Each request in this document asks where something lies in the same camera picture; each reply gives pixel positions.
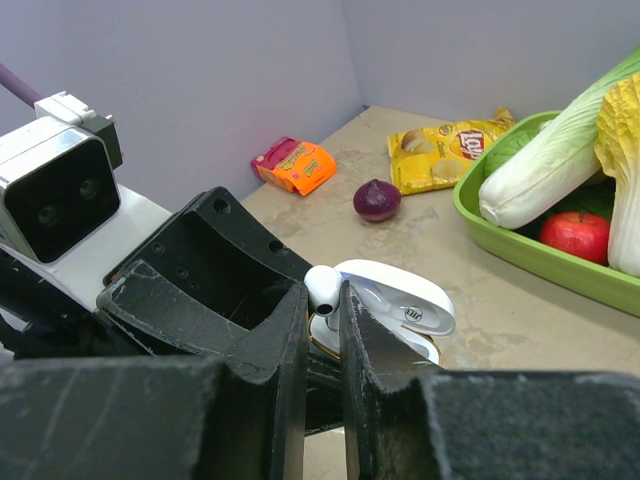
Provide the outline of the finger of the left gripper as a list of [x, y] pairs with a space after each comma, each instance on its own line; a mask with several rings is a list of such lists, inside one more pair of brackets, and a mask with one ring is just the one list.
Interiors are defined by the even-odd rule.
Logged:
[[247, 330], [311, 268], [221, 186], [170, 216], [106, 274], [103, 284], [113, 283], [135, 260]]
[[163, 274], [143, 260], [127, 266], [97, 306], [154, 355], [222, 354], [260, 324], [240, 279], [223, 267]]

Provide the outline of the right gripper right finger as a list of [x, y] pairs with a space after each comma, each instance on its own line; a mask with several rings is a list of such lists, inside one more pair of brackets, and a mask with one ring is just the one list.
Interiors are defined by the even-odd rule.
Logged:
[[445, 370], [357, 291], [340, 291], [351, 479], [635, 479], [639, 380], [589, 371]]

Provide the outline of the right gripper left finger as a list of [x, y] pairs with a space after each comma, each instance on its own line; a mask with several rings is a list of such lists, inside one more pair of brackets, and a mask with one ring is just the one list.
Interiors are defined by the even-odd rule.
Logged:
[[308, 297], [291, 286], [220, 356], [1, 369], [5, 479], [299, 479]]

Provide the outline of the white square charging case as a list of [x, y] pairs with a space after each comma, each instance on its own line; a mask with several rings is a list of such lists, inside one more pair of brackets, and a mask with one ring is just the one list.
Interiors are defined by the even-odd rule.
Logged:
[[[435, 336], [446, 336], [456, 328], [456, 313], [447, 293], [435, 283], [412, 272], [385, 263], [351, 259], [334, 266], [343, 282], [349, 282], [374, 318], [426, 360], [441, 360]], [[339, 329], [330, 331], [312, 312], [311, 343], [325, 354], [340, 357]]]

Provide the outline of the white stem earbud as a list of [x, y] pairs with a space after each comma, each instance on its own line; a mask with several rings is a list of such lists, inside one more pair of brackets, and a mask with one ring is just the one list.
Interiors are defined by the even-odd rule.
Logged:
[[343, 279], [333, 267], [317, 265], [304, 277], [311, 302], [312, 312], [324, 320], [330, 331], [339, 329], [340, 290]]

